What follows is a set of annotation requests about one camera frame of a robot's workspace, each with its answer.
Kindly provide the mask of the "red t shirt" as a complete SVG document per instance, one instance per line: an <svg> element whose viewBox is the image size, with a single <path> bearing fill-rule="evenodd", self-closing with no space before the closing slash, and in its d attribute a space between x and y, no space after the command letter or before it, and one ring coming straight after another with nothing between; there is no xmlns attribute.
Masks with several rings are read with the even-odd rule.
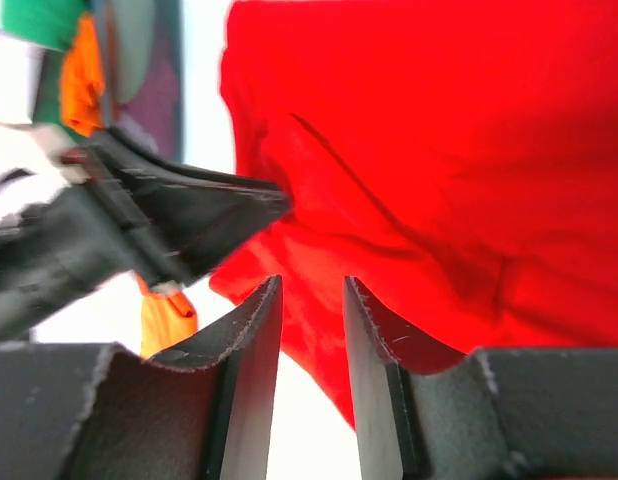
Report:
<svg viewBox="0 0 618 480"><path fill-rule="evenodd" d="M618 1L238 1L241 175L293 211L212 276L353 416L345 277L463 352L618 346Z"/></svg>

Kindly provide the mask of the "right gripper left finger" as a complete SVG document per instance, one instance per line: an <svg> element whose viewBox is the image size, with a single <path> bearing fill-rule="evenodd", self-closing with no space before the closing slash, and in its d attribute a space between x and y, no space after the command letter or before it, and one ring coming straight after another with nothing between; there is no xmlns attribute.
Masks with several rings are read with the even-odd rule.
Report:
<svg viewBox="0 0 618 480"><path fill-rule="evenodd" d="M262 479L282 281L144 360L117 344L0 343L0 479Z"/></svg>

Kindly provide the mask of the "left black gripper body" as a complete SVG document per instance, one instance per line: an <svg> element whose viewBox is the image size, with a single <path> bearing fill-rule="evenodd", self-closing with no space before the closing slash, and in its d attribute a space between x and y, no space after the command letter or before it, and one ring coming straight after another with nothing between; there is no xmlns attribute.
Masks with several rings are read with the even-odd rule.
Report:
<svg viewBox="0 0 618 480"><path fill-rule="evenodd" d="M109 278L154 268L102 202L79 186L0 227L0 340L93 293Z"/></svg>

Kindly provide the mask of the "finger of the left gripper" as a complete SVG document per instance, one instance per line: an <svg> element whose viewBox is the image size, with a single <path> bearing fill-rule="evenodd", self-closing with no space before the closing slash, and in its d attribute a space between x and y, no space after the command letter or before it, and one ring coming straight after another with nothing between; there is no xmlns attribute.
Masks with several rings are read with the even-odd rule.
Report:
<svg viewBox="0 0 618 480"><path fill-rule="evenodd" d="M284 192L272 182L167 161L135 144L116 129L97 133L96 148L110 157L110 160L104 161L107 166L138 178L155 177L187 185L228 188L267 198L284 198Z"/></svg>
<svg viewBox="0 0 618 480"><path fill-rule="evenodd" d="M235 189L187 185L114 170L96 147L75 147L63 164L78 170L85 187L144 247L156 267L147 284L189 286L290 209L290 200Z"/></svg>

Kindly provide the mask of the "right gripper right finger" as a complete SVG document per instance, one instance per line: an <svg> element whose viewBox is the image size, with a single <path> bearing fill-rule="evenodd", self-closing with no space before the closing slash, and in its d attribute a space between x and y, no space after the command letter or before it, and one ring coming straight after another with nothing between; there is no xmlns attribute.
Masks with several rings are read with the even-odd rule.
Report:
<svg viewBox="0 0 618 480"><path fill-rule="evenodd" d="M618 479L618 349L463 354L343 287L366 479Z"/></svg>

